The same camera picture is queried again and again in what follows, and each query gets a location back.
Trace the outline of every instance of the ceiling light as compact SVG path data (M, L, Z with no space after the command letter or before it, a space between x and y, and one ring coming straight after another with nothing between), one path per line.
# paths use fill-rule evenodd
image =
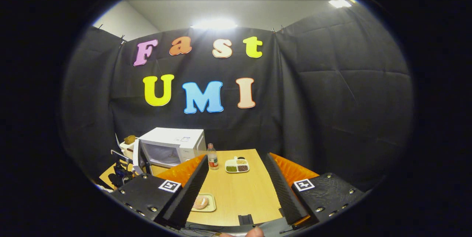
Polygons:
M331 1L329 1L329 3L332 4L333 7L335 7L335 8L351 7L352 6L346 0L331 0Z
M237 27L237 24L235 24L231 20L207 20L200 22L199 24L191 25L190 27L195 28L195 29L231 29L234 27Z

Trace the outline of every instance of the green beans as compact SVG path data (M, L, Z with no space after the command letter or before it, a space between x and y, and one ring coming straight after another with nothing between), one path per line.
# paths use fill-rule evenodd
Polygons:
M226 170L229 172L237 172L236 166L226 166Z

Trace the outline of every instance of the bread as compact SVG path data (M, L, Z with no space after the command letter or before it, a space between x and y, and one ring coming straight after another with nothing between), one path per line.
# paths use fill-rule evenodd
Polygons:
M203 195L197 196L194 203L195 209L204 209L207 205L208 205L208 197L203 196Z

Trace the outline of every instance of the blue letter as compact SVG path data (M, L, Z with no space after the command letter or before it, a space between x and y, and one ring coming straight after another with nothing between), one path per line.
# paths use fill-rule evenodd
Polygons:
M200 91L195 82L184 83L182 88L184 88L187 94L187 108L184 109L184 113L196 113L197 109L195 109L194 103L197 105L200 112L204 112L208 102L207 112L218 113L223 111L223 106L221 106L221 100L219 98L219 89L221 86L223 86L221 81L211 81L208 83L205 93L202 94L202 91Z

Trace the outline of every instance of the white wall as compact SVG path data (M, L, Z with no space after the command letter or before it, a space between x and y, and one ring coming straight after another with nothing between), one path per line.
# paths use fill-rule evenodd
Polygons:
M94 24L111 34L131 41L149 34L155 34L159 30L147 19L137 12L127 1L123 0L103 14Z

